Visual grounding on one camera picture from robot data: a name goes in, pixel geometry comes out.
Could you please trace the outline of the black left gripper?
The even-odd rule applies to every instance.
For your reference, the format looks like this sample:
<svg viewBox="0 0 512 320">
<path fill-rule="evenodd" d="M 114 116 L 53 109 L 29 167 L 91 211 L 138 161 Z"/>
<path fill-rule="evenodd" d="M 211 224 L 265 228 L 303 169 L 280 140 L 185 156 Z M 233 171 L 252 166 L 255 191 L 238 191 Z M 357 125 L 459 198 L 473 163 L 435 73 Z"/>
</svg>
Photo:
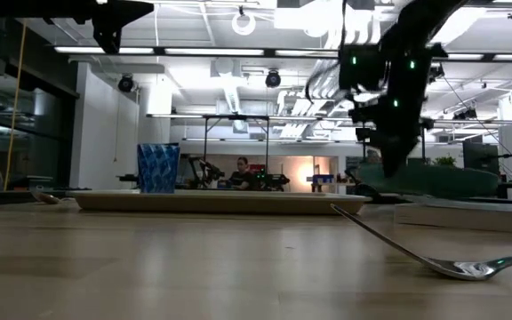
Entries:
<svg viewBox="0 0 512 320">
<path fill-rule="evenodd" d="M 155 6 L 152 3 L 134 0 L 107 0 L 105 3 L 96 3 L 92 8 L 92 34 L 104 53 L 119 53 L 121 8 L 126 20 L 137 20 L 152 13 Z"/>
</svg>

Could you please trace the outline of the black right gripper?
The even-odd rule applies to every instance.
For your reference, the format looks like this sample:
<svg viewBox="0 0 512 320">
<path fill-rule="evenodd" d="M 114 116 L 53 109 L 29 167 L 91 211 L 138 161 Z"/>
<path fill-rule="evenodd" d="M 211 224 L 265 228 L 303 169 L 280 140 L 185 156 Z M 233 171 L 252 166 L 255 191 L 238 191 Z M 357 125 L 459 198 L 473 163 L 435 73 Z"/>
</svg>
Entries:
<svg viewBox="0 0 512 320">
<path fill-rule="evenodd" d="M 348 117 L 360 142 L 380 149 L 384 176 L 393 177 L 406 164 L 425 130 L 434 128 L 434 121 L 421 116 L 427 100 L 424 91 L 350 93 L 353 103 Z"/>
</svg>

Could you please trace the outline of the teal plate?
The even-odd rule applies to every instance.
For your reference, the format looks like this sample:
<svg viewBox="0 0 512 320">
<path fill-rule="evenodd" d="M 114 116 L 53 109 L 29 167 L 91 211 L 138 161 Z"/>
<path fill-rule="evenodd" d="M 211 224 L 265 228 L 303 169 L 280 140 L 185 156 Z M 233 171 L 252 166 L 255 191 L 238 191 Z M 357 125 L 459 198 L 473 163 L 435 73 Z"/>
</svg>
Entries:
<svg viewBox="0 0 512 320">
<path fill-rule="evenodd" d="M 382 164 L 362 164 L 356 177 L 380 193 L 442 198 L 495 196 L 499 185 L 494 173 L 428 164 L 404 165 L 392 177 L 384 175 Z"/>
</svg>

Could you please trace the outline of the fork with pink handle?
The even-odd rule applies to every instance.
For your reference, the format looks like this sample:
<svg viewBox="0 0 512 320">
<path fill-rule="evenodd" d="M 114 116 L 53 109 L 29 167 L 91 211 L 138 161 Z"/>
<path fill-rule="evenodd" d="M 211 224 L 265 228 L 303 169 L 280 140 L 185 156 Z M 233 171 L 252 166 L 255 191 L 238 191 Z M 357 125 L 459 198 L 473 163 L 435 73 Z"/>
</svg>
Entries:
<svg viewBox="0 0 512 320">
<path fill-rule="evenodd" d="M 346 219 L 355 222 L 355 224 L 377 237 L 383 243 L 388 244 L 390 247 L 443 276 L 464 281 L 486 281 L 499 274 L 502 270 L 512 267 L 512 255 L 484 261 L 440 260 L 421 256 L 384 236 L 376 229 L 371 228 L 358 219 L 355 214 L 345 211 L 336 204 L 331 204 L 331 208 Z"/>
</svg>

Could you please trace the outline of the blue translucent cup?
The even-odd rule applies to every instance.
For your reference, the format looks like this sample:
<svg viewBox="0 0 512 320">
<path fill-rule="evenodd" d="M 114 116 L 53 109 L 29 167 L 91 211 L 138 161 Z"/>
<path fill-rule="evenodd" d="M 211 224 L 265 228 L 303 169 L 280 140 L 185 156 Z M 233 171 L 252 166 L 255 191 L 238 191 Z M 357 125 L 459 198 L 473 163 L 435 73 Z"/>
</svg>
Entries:
<svg viewBox="0 0 512 320">
<path fill-rule="evenodd" d="M 139 144 L 137 160 L 141 193 L 174 193 L 180 160 L 178 143 Z"/>
</svg>

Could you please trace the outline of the dark monitor on arm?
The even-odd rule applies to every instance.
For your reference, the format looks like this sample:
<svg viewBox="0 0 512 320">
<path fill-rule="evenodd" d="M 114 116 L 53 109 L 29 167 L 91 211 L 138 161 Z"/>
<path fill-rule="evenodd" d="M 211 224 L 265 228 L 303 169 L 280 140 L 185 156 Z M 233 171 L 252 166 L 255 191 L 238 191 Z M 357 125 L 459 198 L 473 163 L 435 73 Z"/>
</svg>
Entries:
<svg viewBox="0 0 512 320">
<path fill-rule="evenodd" d="M 465 140 L 463 146 L 464 167 L 499 174 L 498 147 L 491 144 Z"/>
</svg>

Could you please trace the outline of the beige plastic tray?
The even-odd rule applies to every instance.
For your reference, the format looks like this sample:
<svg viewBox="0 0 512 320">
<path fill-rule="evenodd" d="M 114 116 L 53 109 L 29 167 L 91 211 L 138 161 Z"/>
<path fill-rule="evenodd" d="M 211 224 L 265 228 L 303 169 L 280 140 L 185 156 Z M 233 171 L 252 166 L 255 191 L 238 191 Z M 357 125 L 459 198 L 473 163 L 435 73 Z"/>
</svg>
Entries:
<svg viewBox="0 0 512 320">
<path fill-rule="evenodd" d="M 329 214 L 333 204 L 356 213 L 370 202 L 367 196 L 333 193 L 291 193 L 224 189 L 178 189 L 172 194 L 138 190 L 71 191 L 85 211 L 216 214 Z"/>
</svg>

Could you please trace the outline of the black paperback book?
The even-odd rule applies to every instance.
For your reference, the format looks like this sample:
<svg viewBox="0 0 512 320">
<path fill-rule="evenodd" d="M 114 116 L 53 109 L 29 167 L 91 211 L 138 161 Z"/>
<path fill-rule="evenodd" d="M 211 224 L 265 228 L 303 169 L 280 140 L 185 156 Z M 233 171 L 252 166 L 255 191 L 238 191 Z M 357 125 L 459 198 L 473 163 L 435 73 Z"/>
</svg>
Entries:
<svg viewBox="0 0 512 320">
<path fill-rule="evenodd" d="M 404 196 L 404 199 L 406 204 L 395 206 L 395 223 L 512 233 L 512 200 L 452 200 L 430 196 Z"/>
</svg>

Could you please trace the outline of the black metal rig frame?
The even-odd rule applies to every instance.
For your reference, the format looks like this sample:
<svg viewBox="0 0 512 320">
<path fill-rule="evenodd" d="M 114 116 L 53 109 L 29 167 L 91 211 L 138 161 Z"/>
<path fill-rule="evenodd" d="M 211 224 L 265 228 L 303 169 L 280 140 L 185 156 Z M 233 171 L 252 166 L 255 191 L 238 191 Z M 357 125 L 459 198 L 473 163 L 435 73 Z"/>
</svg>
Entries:
<svg viewBox="0 0 512 320">
<path fill-rule="evenodd" d="M 268 176 L 268 156 L 269 156 L 269 129 L 270 129 L 270 116 L 259 116 L 259 115 L 241 115 L 241 114 L 230 114 L 230 115 L 202 115 L 204 119 L 204 152 L 203 152 L 203 161 L 206 162 L 207 155 L 207 142 L 208 142 L 208 132 L 216 125 L 220 120 L 227 119 L 230 121 L 241 120 L 248 122 L 249 120 L 253 120 L 254 123 L 259 124 L 259 120 L 265 121 L 267 126 L 263 128 L 264 133 L 266 133 L 266 162 L 264 164 L 264 171 L 261 174 L 263 179 L 266 179 Z"/>
</svg>

